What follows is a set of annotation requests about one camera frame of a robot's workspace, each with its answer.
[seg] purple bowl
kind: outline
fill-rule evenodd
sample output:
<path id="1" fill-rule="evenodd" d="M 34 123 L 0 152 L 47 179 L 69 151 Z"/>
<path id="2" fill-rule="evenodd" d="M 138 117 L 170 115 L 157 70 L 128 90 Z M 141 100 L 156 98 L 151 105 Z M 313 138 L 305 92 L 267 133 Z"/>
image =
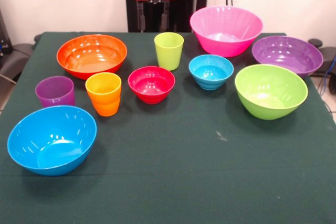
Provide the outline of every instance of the purple bowl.
<path id="1" fill-rule="evenodd" d="M 302 78 L 315 72 L 323 63 L 323 56 L 315 46 L 287 36 L 270 36 L 257 41 L 252 54 L 261 64 L 287 68 Z"/>

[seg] green cup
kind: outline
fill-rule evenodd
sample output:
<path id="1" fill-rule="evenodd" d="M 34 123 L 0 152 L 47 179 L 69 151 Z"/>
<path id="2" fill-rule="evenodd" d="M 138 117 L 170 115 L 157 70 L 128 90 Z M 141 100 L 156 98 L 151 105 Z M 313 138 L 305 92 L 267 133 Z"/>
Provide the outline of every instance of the green cup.
<path id="1" fill-rule="evenodd" d="M 177 33 L 161 33 L 154 38 L 156 56 L 161 68 L 169 71 L 180 65 L 184 39 Z"/>

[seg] green bowl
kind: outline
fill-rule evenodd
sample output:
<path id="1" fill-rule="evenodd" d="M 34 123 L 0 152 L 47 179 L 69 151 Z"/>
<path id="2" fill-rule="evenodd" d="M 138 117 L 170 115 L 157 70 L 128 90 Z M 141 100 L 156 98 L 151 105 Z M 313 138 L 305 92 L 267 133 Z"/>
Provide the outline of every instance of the green bowl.
<path id="1" fill-rule="evenodd" d="M 297 74 L 274 65 L 259 64 L 242 69 L 235 85 L 244 107 L 264 120 L 288 115 L 308 96 L 307 85 Z"/>

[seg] orange bowl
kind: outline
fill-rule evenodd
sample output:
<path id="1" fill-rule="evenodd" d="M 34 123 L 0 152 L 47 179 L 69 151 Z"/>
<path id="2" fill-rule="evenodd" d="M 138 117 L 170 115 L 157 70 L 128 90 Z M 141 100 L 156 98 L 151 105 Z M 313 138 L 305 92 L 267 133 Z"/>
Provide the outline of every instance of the orange bowl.
<path id="1" fill-rule="evenodd" d="M 108 35 L 85 35 L 69 40 L 57 51 L 57 62 L 73 76 L 86 80 L 100 72 L 116 72 L 127 55 L 126 45 Z"/>

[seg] pink bowl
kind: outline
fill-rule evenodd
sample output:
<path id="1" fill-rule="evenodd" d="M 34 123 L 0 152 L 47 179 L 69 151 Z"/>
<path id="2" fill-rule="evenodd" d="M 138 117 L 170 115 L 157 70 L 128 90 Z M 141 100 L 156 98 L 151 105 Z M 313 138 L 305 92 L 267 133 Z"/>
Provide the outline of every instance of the pink bowl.
<path id="1" fill-rule="evenodd" d="M 262 24 L 257 15 L 233 6 L 205 7 L 190 18 L 203 49 L 227 58 L 244 52 L 260 35 Z"/>
<path id="2" fill-rule="evenodd" d="M 133 71 L 128 77 L 128 84 L 141 101 L 157 104 L 173 89 L 175 77 L 164 68 L 147 66 Z"/>

